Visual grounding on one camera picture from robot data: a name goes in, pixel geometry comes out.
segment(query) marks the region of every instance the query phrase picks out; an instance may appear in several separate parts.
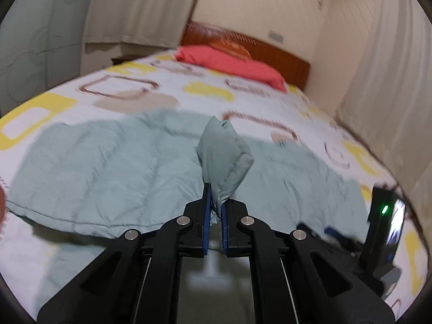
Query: red pillow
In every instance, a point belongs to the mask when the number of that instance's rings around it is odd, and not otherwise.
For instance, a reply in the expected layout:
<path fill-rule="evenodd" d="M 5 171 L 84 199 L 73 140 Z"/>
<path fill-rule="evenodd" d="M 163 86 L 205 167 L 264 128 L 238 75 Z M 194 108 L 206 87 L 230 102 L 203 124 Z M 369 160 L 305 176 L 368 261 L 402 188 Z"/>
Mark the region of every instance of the red pillow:
<path fill-rule="evenodd" d="M 282 75 L 264 62 L 240 59 L 204 45 L 182 46 L 174 57 L 181 62 L 269 84 L 276 90 L 286 93 Z"/>

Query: white wall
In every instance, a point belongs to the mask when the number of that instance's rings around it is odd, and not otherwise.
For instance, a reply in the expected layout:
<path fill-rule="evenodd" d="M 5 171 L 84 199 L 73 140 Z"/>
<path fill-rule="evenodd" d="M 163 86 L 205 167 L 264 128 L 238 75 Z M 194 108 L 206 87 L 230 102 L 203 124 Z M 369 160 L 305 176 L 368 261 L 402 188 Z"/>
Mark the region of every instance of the white wall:
<path fill-rule="evenodd" d="M 312 60 L 330 0 L 198 0 L 193 21 L 211 23 L 244 33 Z M 269 39 L 280 33 L 283 44 Z"/>
<path fill-rule="evenodd" d="M 332 0 L 305 93 L 333 116 L 363 56 L 381 0 Z"/>

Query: black device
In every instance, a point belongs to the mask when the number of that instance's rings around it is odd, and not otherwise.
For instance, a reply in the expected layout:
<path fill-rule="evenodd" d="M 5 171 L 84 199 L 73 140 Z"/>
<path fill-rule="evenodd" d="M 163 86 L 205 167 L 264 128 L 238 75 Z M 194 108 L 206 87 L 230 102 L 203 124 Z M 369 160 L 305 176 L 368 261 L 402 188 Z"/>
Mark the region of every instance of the black device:
<path fill-rule="evenodd" d="M 126 231 L 42 307 L 37 322 L 175 323 L 182 257 L 207 253 L 210 194 L 206 184 L 201 200 L 158 231 Z M 306 225 L 290 234 L 274 231 L 236 200 L 225 202 L 221 220 L 226 256 L 249 257 L 257 323 L 395 322 L 362 279 L 370 268 L 358 254 L 328 244 Z"/>
<path fill-rule="evenodd" d="M 401 271 L 393 265 L 405 217 L 405 203 L 393 191 L 374 187 L 369 232 L 360 254 L 360 275 L 380 297 L 396 286 Z"/>

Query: electrical outlet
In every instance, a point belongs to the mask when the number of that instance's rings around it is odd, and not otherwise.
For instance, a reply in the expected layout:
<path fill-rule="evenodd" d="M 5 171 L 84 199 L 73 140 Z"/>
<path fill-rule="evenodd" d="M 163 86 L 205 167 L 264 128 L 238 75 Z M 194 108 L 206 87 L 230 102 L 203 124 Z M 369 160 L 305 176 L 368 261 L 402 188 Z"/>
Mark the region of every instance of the electrical outlet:
<path fill-rule="evenodd" d="M 269 38 L 271 40 L 274 40 L 278 43 L 284 43 L 284 38 L 281 34 L 275 32 L 275 31 L 269 31 Z"/>

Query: blue gripper pad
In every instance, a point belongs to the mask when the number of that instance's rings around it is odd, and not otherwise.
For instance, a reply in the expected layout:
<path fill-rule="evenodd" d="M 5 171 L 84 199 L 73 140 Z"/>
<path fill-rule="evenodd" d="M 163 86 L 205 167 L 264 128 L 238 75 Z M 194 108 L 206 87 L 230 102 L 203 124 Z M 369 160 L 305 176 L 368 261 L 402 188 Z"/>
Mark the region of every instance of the blue gripper pad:
<path fill-rule="evenodd" d="M 222 205 L 220 220 L 222 224 L 222 248 L 223 253 L 226 254 L 226 251 L 228 250 L 228 223 L 226 220 L 225 204 Z"/>
<path fill-rule="evenodd" d="M 208 193 L 207 193 L 207 201 L 206 201 L 206 212 L 204 215 L 204 229 L 202 230 L 202 252 L 206 256 L 209 252 L 209 242 L 210 242 L 210 219 L 211 219 L 211 208 L 210 204 L 212 201 L 212 190 L 209 185 Z"/>

